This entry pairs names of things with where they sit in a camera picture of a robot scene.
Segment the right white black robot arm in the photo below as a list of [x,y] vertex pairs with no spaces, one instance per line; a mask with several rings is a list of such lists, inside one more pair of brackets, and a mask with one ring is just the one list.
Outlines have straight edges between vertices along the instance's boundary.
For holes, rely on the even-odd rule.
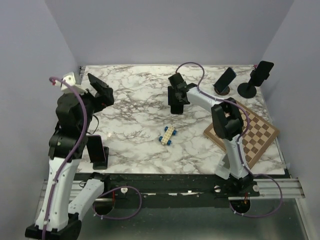
[[189,104],[211,113],[215,134],[223,140],[226,148],[226,154],[221,157],[215,174],[228,182],[230,192],[236,196],[243,195],[254,179],[243,148],[244,121],[240,111],[244,109],[233,98],[216,98],[201,91],[194,83],[187,84],[180,73],[175,73],[168,80],[168,105],[171,114],[183,114],[184,106]]

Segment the black folding phone stand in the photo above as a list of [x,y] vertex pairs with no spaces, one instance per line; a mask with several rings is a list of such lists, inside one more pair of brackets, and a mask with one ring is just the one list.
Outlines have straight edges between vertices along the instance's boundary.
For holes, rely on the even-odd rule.
[[109,147],[103,146],[93,155],[93,169],[106,170],[109,162]]

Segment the toy brick car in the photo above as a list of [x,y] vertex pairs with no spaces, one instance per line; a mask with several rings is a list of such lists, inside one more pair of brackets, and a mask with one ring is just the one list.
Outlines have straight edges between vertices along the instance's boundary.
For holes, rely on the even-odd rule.
[[164,146],[165,145],[170,146],[172,143],[171,137],[175,136],[176,134],[177,134],[177,130],[173,126],[166,126],[164,128],[164,135],[160,136],[158,141]]

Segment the white plastic phone stand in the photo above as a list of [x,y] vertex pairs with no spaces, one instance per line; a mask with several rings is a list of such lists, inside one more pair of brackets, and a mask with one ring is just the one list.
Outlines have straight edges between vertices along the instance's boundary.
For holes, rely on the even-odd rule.
[[224,180],[230,177],[230,161],[227,153],[220,158],[215,170],[215,175]]

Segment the round wooden stand right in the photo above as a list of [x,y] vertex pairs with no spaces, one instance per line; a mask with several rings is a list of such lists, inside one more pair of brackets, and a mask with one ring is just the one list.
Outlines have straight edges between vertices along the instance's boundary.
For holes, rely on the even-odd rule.
[[214,86],[214,91],[217,95],[220,95],[220,96],[226,96],[230,93],[230,87],[227,86],[224,90],[222,91],[219,91],[215,86]]

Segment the black phone on pole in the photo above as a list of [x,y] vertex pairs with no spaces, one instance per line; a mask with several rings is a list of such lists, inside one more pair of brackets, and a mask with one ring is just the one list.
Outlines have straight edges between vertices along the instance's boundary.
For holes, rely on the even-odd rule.
[[262,60],[255,69],[254,85],[260,87],[262,83],[270,76],[270,71],[274,67],[273,62]]

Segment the wooden chessboard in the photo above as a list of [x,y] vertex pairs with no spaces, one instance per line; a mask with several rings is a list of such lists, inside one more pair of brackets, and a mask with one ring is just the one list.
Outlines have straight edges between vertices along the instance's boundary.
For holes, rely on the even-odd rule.
[[253,168],[280,131],[248,107],[240,102],[237,104],[244,108],[250,120],[248,131],[242,137],[242,144],[246,162],[249,168]]

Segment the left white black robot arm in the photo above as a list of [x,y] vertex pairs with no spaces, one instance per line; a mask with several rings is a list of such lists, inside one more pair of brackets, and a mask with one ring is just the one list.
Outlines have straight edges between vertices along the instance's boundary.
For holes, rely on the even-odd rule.
[[97,91],[79,94],[75,89],[57,100],[58,118],[49,140],[49,175],[46,192],[35,223],[25,237],[36,240],[76,240],[87,211],[99,196],[111,191],[109,177],[94,172],[78,196],[70,201],[73,180],[88,142],[87,130],[95,113],[114,104],[113,89],[101,80],[91,82]]

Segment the blue-edged phone back right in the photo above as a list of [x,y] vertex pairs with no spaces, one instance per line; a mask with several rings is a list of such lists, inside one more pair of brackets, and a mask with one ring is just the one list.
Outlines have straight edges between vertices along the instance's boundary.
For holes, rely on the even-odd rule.
[[231,67],[228,67],[226,71],[216,81],[214,86],[219,91],[223,91],[236,78],[236,76],[237,74],[235,73],[235,71]]

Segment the black phone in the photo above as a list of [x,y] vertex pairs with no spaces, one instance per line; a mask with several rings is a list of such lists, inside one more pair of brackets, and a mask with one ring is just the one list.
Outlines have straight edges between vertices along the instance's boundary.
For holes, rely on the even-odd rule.
[[87,74],[90,85],[98,92],[98,91],[104,91],[109,88],[109,85],[94,76],[91,73]]
[[262,83],[270,76],[270,71],[274,67],[273,62],[262,60],[255,69],[254,85],[260,87]]
[[94,154],[103,148],[103,142],[100,135],[90,135],[88,136],[88,141],[86,144],[88,155],[90,161],[93,163],[94,161]]

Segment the black pole phone stand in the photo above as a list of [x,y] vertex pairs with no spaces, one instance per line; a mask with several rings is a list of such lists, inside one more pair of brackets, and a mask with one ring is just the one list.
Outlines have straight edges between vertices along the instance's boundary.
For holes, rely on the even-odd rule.
[[246,99],[251,99],[257,94],[256,87],[258,86],[258,83],[260,81],[260,78],[258,74],[256,73],[256,70],[253,70],[250,73],[250,80],[248,82],[243,82],[237,87],[238,94]]

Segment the aluminium frame rail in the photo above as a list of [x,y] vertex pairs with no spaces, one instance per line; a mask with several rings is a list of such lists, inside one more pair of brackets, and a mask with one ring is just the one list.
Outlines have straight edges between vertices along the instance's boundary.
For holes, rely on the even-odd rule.
[[[62,78],[51,77],[53,85],[60,85],[62,95],[70,93],[72,87]],[[243,135],[249,129],[249,120],[243,120]],[[294,178],[274,179],[266,174],[253,174],[253,182],[244,191],[234,193],[229,191],[228,181],[221,177],[211,175],[156,175],[156,174],[128,174],[113,173],[109,177],[108,187],[97,198],[109,195],[114,191],[132,189],[139,197],[147,196],[193,196],[208,194],[213,198],[227,199],[229,201],[246,201],[249,199],[298,199],[304,193],[300,182]]]

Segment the black smartphone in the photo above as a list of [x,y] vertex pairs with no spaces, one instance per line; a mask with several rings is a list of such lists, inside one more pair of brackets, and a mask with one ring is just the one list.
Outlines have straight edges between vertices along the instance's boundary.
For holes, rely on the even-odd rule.
[[179,101],[176,98],[175,91],[172,86],[167,87],[168,92],[168,105],[170,106],[170,113],[173,115],[182,115],[184,113],[184,105],[186,104],[183,101]]

